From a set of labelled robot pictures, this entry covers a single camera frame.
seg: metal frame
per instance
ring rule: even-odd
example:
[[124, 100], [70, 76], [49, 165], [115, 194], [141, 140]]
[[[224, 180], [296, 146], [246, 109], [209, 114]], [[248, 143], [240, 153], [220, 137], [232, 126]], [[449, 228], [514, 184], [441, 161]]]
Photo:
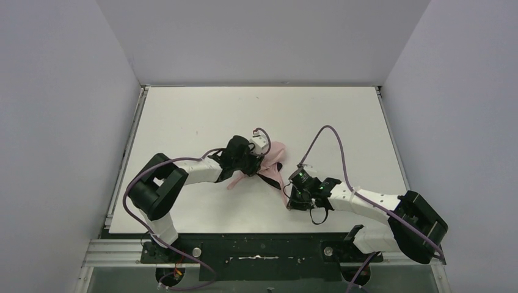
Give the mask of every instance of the metal frame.
[[[276, 82], [276, 83], [264, 83], [264, 84], [255, 84], [255, 85], [229, 85], [229, 84], [205, 84], [205, 85], [153, 85], [154, 87], [193, 87], [193, 86], [203, 86], [203, 87], [228, 87], [228, 86], [348, 86], [346, 84], [290, 84], [289, 82]], [[120, 192], [122, 178], [124, 177], [124, 173], [126, 170], [126, 166], [128, 163], [128, 159], [131, 153], [131, 147], [133, 145], [133, 141], [135, 138], [135, 133], [137, 131], [139, 120], [142, 115], [142, 111], [145, 104], [145, 99], [147, 97], [147, 93], [151, 85], [146, 85], [140, 92], [140, 97], [138, 100], [138, 104], [135, 110], [133, 122], [131, 125], [130, 135], [128, 137], [128, 142], [126, 143], [125, 152], [121, 161], [121, 166], [119, 170], [119, 175], [117, 177], [117, 182], [115, 184], [114, 192], [112, 194], [112, 199], [110, 202], [110, 206], [108, 209], [108, 216], [105, 221], [105, 227], [109, 228], [111, 224], [111, 220], [113, 218], [113, 213], [115, 209], [115, 204], [117, 202], [117, 197]], [[407, 189], [410, 189], [410, 185], [408, 183], [406, 173], [404, 171], [403, 162], [401, 161], [401, 156], [399, 155], [398, 147], [396, 145], [392, 130], [390, 129], [390, 123], [387, 119], [387, 115], [385, 112], [385, 108], [382, 101], [382, 96], [379, 87], [374, 87], [376, 90], [376, 94], [378, 95], [379, 104], [381, 106], [381, 111], [385, 118], [385, 124], [387, 125], [388, 133], [390, 135], [390, 140], [392, 141], [392, 145], [394, 147], [394, 151], [396, 153], [396, 158], [399, 163], [399, 168], [401, 170], [401, 174], [403, 176], [403, 181]], [[88, 250], [86, 251], [86, 255], [82, 264], [81, 273], [79, 276], [78, 283], [76, 285], [75, 293], [86, 293], [89, 287], [90, 279], [92, 276], [94, 267], [173, 267], [174, 264], [142, 264], [140, 263], [140, 254], [142, 253], [142, 246], [140, 244], [140, 240], [137, 239], [127, 239], [127, 240], [106, 240], [106, 239], [98, 239], [91, 240], [88, 246]], [[408, 265], [416, 265], [416, 266], [424, 266], [422, 264], [418, 264], [413, 262], [402, 253], [384, 253], [384, 262], [372, 263], [372, 266], [408, 266]], [[343, 267], [346, 266], [358, 266], [359, 264], [347, 263], [341, 264]], [[199, 264], [178, 264], [178, 267], [199, 267]], [[448, 278], [446, 276], [444, 265], [437, 259], [432, 259], [432, 262], [427, 265], [431, 266], [432, 272], [434, 275], [434, 279], [437, 284], [437, 289], [439, 293], [451, 293], [450, 285], [448, 282]]]

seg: pink garment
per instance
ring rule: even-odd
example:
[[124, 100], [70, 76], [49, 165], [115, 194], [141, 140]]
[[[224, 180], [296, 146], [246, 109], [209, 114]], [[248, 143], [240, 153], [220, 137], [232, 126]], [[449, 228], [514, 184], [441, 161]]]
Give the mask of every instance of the pink garment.
[[[282, 197], [282, 201], [286, 206], [288, 204], [286, 197], [282, 193], [282, 188], [284, 187], [284, 181], [282, 180], [282, 176], [280, 175], [277, 169], [277, 163], [284, 161], [286, 157], [286, 146], [281, 142], [272, 142], [272, 147], [270, 152], [264, 156], [263, 162], [261, 163], [261, 169], [257, 172], [265, 177], [271, 178], [274, 181], [277, 181], [280, 186], [280, 195]], [[227, 189], [232, 189], [238, 182], [240, 182], [243, 178], [247, 177], [245, 174], [240, 173], [239, 177], [234, 179], [228, 186]]]

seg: white wall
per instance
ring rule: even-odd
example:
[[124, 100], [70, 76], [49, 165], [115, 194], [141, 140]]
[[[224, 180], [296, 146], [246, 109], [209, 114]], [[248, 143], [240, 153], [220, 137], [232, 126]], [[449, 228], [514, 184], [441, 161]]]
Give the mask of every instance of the white wall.
[[382, 94], [455, 292], [518, 290], [518, 1], [432, 0]]
[[429, 0], [98, 0], [143, 84], [381, 85]]
[[0, 3], [0, 284], [71, 292], [139, 84], [94, 0]]

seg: round metal bolt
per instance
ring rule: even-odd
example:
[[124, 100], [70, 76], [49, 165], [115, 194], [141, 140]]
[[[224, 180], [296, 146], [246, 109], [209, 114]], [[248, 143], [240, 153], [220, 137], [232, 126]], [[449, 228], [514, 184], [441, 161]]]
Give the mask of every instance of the round metal bolt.
[[329, 246], [324, 248], [324, 255], [325, 256], [332, 256], [333, 255], [333, 248], [331, 248]]
[[200, 255], [202, 255], [202, 250], [198, 247], [194, 247], [194, 249], [192, 250], [192, 256], [194, 256], [195, 258], [199, 258]]

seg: purple cable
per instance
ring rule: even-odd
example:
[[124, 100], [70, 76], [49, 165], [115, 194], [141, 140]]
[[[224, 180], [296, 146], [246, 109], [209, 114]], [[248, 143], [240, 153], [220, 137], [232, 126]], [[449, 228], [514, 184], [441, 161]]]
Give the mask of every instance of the purple cable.
[[[212, 284], [213, 282], [216, 281], [216, 272], [214, 271], [213, 268], [211, 268], [208, 264], [204, 263], [203, 261], [191, 256], [191, 255], [188, 255], [187, 253], [185, 252], [182, 252], [181, 250], [178, 250], [174, 247], [172, 247], [171, 245], [167, 244], [166, 242], [164, 242], [162, 239], [160, 239], [159, 237], [157, 236], [154, 236], [155, 234], [153, 233], [153, 230], [151, 230], [151, 227], [149, 227], [143, 220], [139, 219], [135, 214], [133, 214], [130, 209], [128, 208], [128, 204], [126, 203], [126, 199], [128, 198], [128, 194], [130, 192], [130, 190], [133, 188], [133, 186], [142, 178], [144, 177], [144, 175], [146, 175], [147, 173], [157, 169], [157, 168], [160, 168], [164, 165], [167, 165], [167, 164], [171, 164], [171, 163], [174, 163], [174, 162], [178, 162], [178, 161], [201, 161], [203, 160], [205, 157], [207, 157], [210, 153], [212, 153], [213, 151], [218, 151], [218, 150], [221, 150], [220, 148], [215, 148], [215, 149], [212, 149], [212, 150], [209, 150], [207, 151], [205, 154], [203, 154], [203, 156], [201, 158], [196, 158], [196, 157], [179, 157], [179, 158], [176, 158], [176, 159], [170, 159], [170, 160], [167, 160], [165, 162], [162, 162], [160, 164], [156, 164], [154, 166], [152, 166], [151, 168], [145, 170], [144, 172], [138, 174], [129, 184], [128, 184], [128, 187], [126, 188], [126, 191], [124, 192], [124, 196], [122, 197], [122, 206], [124, 207], [124, 210], [132, 217], [134, 218], [135, 220], [137, 220], [137, 222], [139, 222], [140, 224], [142, 224], [142, 226], [144, 226], [147, 231], [149, 232], [150, 235], [153, 236], [153, 238], [155, 240], [157, 240], [158, 242], [162, 243], [164, 246], [166, 246], [167, 248], [171, 249], [172, 251], [178, 253], [179, 255], [183, 255], [185, 256], [186, 258], [192, 260], [192, 261], [195, 261], [197, 263], [199, 263], [201, 266], [205, 267], [206, 269], [208, 269], [211, 273], [214, 274], [214, 278], [206, 283], [203, 283], [203, 284], [200, 284], [200, 285], [196, 285], [196, 286], [191, 286], [191, 287], [186, 287], [186, 288], [169, 288], [170, 290], [173, 290], [173, 291], [188, 291], [188, 290], [194, 290], [194, 289], [199, 289], [199, 288], [202, 288], [202, 287], [205, 287], [207, 285], [210, 285]], [[166, 275], [164, 275], [162, 278], [160, 278], [160, 280], [158, 281], [159, 283], [162, 283], [162, 280], [167, 278], [168, 276], [172, 275], [173, 273], [168, 273]]]
[[[344, 180], [345, 180], [345, 184], [347, 185], [347, 188], [351, 191], [351, 192], [354, 192], [354, 189], [352, 188], [352, 185], [351, 183], [349, 182], [349, 177], [347, 176], [347, 168], [346, 168], [346, 165], [345, 165], [345, 157], [344, 157], [344, 154], [343, 154], [343, 145], [341, 143], [341, 139], [340, 139], [340, 136], [338, 135], [338, 132], [336, 131], [335, 128], [333, 128], [333, 126], [331, 125], [324, 125], [322, 126], [322, 128], [318, 131], [318, 133], [316, 134], [315, 138], [313, 139], [313, 142], [311, 143], [311, 145], [309, 146], [309, 149], [307, 150], [306, 154], [304, 155], [304, 157], [302, 157], [302, 160], [301, 162], [299, 163], [299, 165], [302, 165], [304, 163], [304, 161], [306, 160], [309, 152], [311, 151], [311, 149], [313, 148], [313, 145], [315, 144], [315, 141], [316, 139], [318, 138], [318, 136], [322, 133], [322, 131], [325, 129], [325, 128], [329, 128], [331, 129], [331, 131], [335, 134], [335, 136], [337, 137], [337, 140], [338, 140], [338, 145], [340, 146], [340, 153], [341, 153], [341, 164], [342, 164], [342, 167], [343, 167], [343, 177], [344, 177]], [[414, 232], [417, 236], [419, 236], [421, 239], [423, 239], [427, 244], [429, 244], [431, 247], [433, 247], [433, 249], [436, 250], [436, 252], [439, 253], [439, 259], [441, 260], [444, 260], [444, 253], [442, 252], [442, 250], [439, 248], [439, 246], [437, 244], [435, 244], [432, 240], [430, 240], [428, 237], [426, 237], [426, 235], [424, 235], [423, 233], [421, 233], [421, 231], [419, 231], [418, 229], [414, 228], [412, 225], [408, 224], [407, 222], [405, 222], [405, 220], [403, 220], [400, 216], [396, 215], [393, 211], [390, 211], [388, 209], [386, 209], [385, 207], [369, 200], [367, 197], [364, 197], [363, 195], [359, 194], [358, 192], [354, 193], [356, 194], [356, 196], [358, 196], [360, 199], [362, 199], [363, 201], [366, 201], [367, 203], [369, 204], [372, 204], [373, 206], [377, 207], [378, 209], [384, 211], [385, 213], [387, 213], [389, 216], [393, 217], [394, 219], [396, 219], [398, 222], [400, 222], [401, 224], [403, 224], [403, 226], [405, 226], [406, 228], [408, 228], [410, 231]]]
[[363, 264], [360, 266], [358, 271], [354, 274], [354, 277], [351, 279], [351, 281], [347, 285], [347, 290], [345, 290], [345, 293], [349, 293], [353, 286], [358, 286], [359, 287], [358, 284], [354, 284], [354, 281], [356, 281], [356, 279], [358, 279], [358, 276], [360, 275], [360, 273], [364, 270], [364, 268], [367, 266], [367, 264], [369, 264], [369, 262], [371, 262], [371, 259], [373, 259], [376, 256], [376, 254], [378, 254], [378, 252], [372, 252], [367, 257], [367, 259], [363, 262]]
[[266, 150], [266, 152], [265, 152], [264, 154], [261, 154], [261, 156], [265, 156], [265, 155], [267, 155], [267, 154], [270, 152], [270, 150], [272, 149], [272, 141], [270, 140], [270, 136], [268, 135], [268, 133], [267, 133], [263, 128], [260, 128], [260, 127], [255, 128], [255, 129], [254, 129], [254, 132], [255, 132], [255, 131], [261, 131], [261, 132], [262, 132], [262, 133], [264, 133], [264, 135], [266, 136], [266, 140], [268, 141], [268, 149]]

